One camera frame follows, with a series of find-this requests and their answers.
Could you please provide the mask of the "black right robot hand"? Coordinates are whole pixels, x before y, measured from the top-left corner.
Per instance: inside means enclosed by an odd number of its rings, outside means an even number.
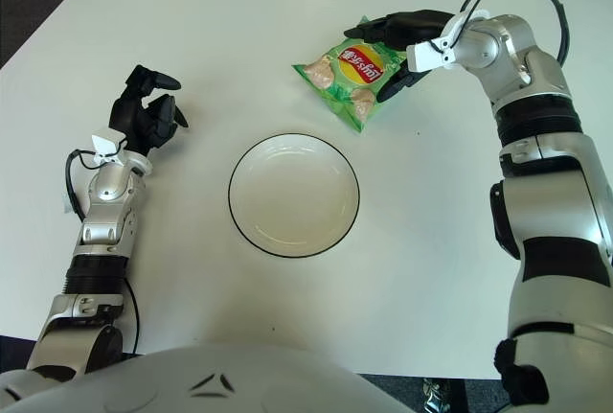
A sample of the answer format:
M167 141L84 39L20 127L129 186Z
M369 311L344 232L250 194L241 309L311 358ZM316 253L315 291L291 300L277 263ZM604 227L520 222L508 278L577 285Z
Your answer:
M406 53L406 48L410 45L438 38L452 17L453 13L446 11L399 11L359 23L347 29L344 36L361 39L366 43L380 42L389 49ZM428 74L429 71L410 71L407 61L404 60L379 89L376 100L379 103L386 102L402 88L413 86Z

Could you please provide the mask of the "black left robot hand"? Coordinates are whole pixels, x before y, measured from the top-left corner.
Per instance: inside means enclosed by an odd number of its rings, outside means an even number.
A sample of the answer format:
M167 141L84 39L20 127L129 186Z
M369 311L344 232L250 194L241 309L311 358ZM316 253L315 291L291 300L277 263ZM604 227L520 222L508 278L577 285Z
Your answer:
M189 126L175 98L163 94L143 106L143 99L155 89L179 90L181 83L166 74L136 65L125 82L125 90L113 103L109 127L122 132L125 149L148 156L151 149L164 146L181 126Z

